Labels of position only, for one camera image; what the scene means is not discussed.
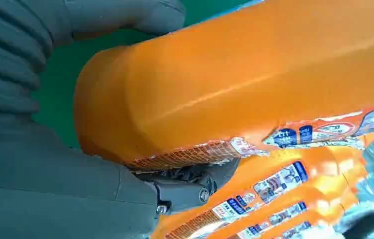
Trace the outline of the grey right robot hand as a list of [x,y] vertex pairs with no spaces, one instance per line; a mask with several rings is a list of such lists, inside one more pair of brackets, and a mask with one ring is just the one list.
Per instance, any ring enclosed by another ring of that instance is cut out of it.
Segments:
[[164,35],[185,15],[179,0],[0,0],[0,239],[147,239],[232,178],[238,158],[137,177],[32,118],[55,47],[119,28]]

